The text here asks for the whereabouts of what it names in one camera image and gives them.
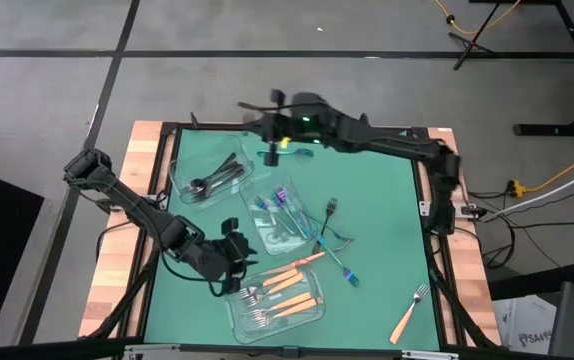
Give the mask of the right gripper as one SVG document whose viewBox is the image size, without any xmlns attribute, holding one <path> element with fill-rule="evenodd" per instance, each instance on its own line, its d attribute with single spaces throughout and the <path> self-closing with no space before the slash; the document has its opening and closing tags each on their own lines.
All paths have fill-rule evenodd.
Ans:
<svg viewBox="0 0 574 360">
<path fill-rule="evenodd" d="M 277 106 L 285 104 L 286 95 L 279 89 L 272 89 L 270 101 Z M 292 141 L 298 130 L 298 120 L 291 115 L 284 113 L 284 107 L 261 107 L 259 112 L 259 136 L 263 142 L 268 144 L 281 144 L 284 139 Z M 266 152 L 263 155 L 265 166 L 277 166 L 279 154 L 277 152 Z"/>
</svg>

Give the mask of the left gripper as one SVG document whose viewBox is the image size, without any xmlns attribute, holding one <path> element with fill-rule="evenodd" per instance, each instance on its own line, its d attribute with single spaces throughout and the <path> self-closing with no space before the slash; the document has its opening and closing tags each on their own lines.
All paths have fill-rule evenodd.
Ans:
<svg viewBox="0 0 574 360">
<path fill-rule="evenodd" d="M 247 272 L 247 257 L 249 246 L 247 238 L 238 232 L 239 222 L 235 217 L 228 218 L 221 223 L 221 233 L 226 235 L 217 240 L 215 248 L 225 259 L 225 278 L 221 281 L 221 288 L 217 291 L 210 284 L 210 292 L 213 296 L 225 296 L 235 294 L 241 289 L 241 281 Z"/>
</svg>

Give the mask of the teal iridescent fork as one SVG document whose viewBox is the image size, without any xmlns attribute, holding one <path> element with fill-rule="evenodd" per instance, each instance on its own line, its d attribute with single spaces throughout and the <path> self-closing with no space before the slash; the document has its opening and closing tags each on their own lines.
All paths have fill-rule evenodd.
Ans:
<svg viewBox="0 0 574 360">
<path fill-rule="evenodd" d="M 271 153 L 270 150 L 258 150 L 257 151 L 258 156 L 264 156 L 264 155 L 267 155 L 270 153 Z M 312 158 L 314 156 L 314 152 L 310 149 L 307 149 L 307 148 L 297 148 L 295 150 L 276 151 L 276 154 L 278 156 L 298 156 L 298 157 L 307 157 L 307 158 Z"/>
</svg>

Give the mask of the purple-headed iridescent fork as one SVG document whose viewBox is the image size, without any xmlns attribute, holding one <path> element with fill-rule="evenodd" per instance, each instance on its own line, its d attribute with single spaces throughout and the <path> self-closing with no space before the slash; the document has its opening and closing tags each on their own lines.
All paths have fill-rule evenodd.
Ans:
<svg viewBox="0 0 574 360">
<path fill-rule="evenodd" d="M 277 187 L 274 189 L 274 202 L 286 212 L 296 225 L 300 235 L 306 240 L 311 240 L 313 232 L 298 193 L 285 187 Z"/>
</svg>

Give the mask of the clear plastic bin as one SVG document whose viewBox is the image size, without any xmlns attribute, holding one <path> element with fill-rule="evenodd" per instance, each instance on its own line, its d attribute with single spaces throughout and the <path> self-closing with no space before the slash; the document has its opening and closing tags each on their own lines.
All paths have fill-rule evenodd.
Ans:
<svg viewBox="0 0 574 360">
<path fill-rule="evenodd" d="M 231 153 L 236 154 L 235 161 L 246 171 L 244 175 L 233 181 L 231 188 L 204 200 L 197 199 L 186 189 L 191 180 L 210 175 Z M 240 136 L 219 132 L 187 131 L 181 136 L 178 156 L 170 163 L 168 177 L 173 193 L 182 203 L 195 210 L 203 210 L 237 194 L 240 186 L 253 174 L 254 170 L 255 165 Z"/>
<path fill-rule="evenodd" d="M 304 279 L 302 281 L 285 290 L 282 290 L 277 294 L 265 297 L 256 305 L 246 306 L 243 304 L 243 297 L 238 297 L 238 292 L 225 297 L 226 308 L 228 310 L 228 320 L 233 332 L 233 336 L 237 342 L 241 344 L 251 344 L 261 339 L 278 335 L 280 333 L 284 333 L 303 325 L 318 321 L 324 317 L 326 313 L 326 304 L 324 301 L 324 295 L 320 286 L 320 282 L 313 266 L 311 264 L 305 264 L 297 266 L 294 269 L 304 275 Z M 249 278 L 244 279 L 241 283 L 241 288 L 260 285 L 265 280 L 277 275 L 279 274 L 255 274 Z M 265 292 L 269 289 L 269 287 L 270 286 L 259 289 L 258 292 Z M 275 319 L 269 326 L 263 328 L 251 329 L 249 327 L 250 318 L 245 316 L 246 313 L 256 309 L 270 308 L 282 301 L 306 292 L 310 292 L 312 298 L 317 301 L 316 307 L 300 314 Z"/>
<path fill-rule="evenodd" d="M 298 193 L 291 177 L 287 173 L 279 171 L 254 177 L 243 183 L 239 191 L 265 251 L 269 255 L 274 256 L 294 251 L 310 243 L 318 235 L 318 226 L 308 218 L 313 237 L 311 240 L 306 240 L 300 235 L 296 225 L 286 212 L 274 202 L 274 189 L 277 187 L 285 187 Z M 273 214 L 285 222 L 295 232 L 294 235 L 289 234 L 282 225 L 274 222 L 265 211 L 255 205 L 254 200 L 257 196 L 260 196 L 268 203 Z M 302 201 L 305 212 L 307 212 L 305 203 L 299 193 L 298 196 Z"/>
</svg>

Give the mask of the green table mat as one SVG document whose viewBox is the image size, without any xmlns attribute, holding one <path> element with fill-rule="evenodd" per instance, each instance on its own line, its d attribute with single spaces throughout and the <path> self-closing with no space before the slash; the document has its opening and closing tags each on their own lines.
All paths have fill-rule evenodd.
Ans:
<svg viewBox="0 0 574 360">
<path fill-rule="evenodd" d="M 315 146 L 308 160 L 282 157 L 275 168 L 262 162 L 255 175 L 287 173 L 307 212 L 324 216 L 338 201 L 330 227 L 354 242 L 338 257 L 359 279 L 358 288 L 327 257 L 313 266 L 326 313 L 318 321 L 265 339 L 266 346 L 387 350 L 389 337 L 428 280 L 416 184 L 410 161 L 373 152 L 344 154 Z M 145 340 L 161 344 L 232 346 L 236 340 L 226 302 L 197 282 L 194 270 L 170 261 L 156 272 Z"/>
</svg>

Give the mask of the black tripod stand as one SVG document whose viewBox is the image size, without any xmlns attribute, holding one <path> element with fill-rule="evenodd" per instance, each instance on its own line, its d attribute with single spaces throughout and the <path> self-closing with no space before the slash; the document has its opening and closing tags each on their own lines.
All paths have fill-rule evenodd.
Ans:
<svg viewBox="0 0 574 360">
<path fill-rule="evenodd" d="M 471 38 L 465 38 L 466 33 L 464 31 L 461 31 L 461 35 L 457 35 L 453 32 L 448 33 L 448 36 L 450 38 L 452 38 L 454 40 L 460 40 L 464 45 L 463 52 L 461 53 L 460 57 L 457 59 L 456 63 L 453 66 L 454 71 L 458 71 L 461 68 L 461 66 L 465 62 L 466 58 L 470 55 L 470 53 L 473 50 L 481 50 L 483 53 L 492 53 L 492 50 L 490 50 L 484 46 L 478 45 L 477 41 L 478 41 L 478 38 L 481 36 L 481 34 L 488 27 L 489 23 L 491 22 L 493 16 L 495 15 L 495 13 L 497 12 L 499 7 L 500 7 L 500 4 L 496 3 L 494 8 L 491 10 L 489 15 L 485 19 L 485 21 L 478 28 L 478 30 L 472 34 Z"/>
</svg>

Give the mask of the white cardboard box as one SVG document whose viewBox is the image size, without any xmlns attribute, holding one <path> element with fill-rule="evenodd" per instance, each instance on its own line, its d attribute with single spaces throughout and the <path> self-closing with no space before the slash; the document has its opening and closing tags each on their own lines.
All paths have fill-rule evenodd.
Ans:
<svg viewBox="0 0 574 360">
<path fill-rule="evenodd" d="M 501 343 L 512 351 L 546 355 L 556 307 L 536 295 L 495 300 Z"/>
</svg>

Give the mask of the black rig frame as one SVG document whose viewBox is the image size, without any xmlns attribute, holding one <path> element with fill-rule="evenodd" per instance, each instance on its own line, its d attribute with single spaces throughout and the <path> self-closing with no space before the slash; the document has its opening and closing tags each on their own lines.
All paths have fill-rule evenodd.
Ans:
<svg viewBox="0 0 574 360">
<path fill-rule="evenodd" d="M 539 355 L 496 348 L 444 345 L 429 350 L 361 350 L 326 349 L 298 346 L 216 346 L 195 344 L 146 344 L 141 337 L 79 339 L 66 342 L 38 343 L 0 347 L 0 360 L 96 360 L 148 351 L 247 354 L 251 357 L 271 355 L 284 359 L 306 356 L 369 356 L 391 360 L 574 360 L 571 356 Z"/>
</svg>

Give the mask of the black desk frame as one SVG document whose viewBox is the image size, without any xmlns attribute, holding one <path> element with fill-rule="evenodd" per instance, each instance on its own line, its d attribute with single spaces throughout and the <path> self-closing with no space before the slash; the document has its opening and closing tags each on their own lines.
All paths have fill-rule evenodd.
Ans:
<svg viewBox="0 0 574 360">
<path fill-rule="evenodd" d="M 561 0 L 520 0 L 519 5 L 553 6 L 574 45 L 574 22 Z M 502 60 L 574 60 L 574 52 L 483 52 L 483 58 Z M 574 120 L 567 124 L 514 124 L 516 136 L 574 137 Z"/>
</svg>

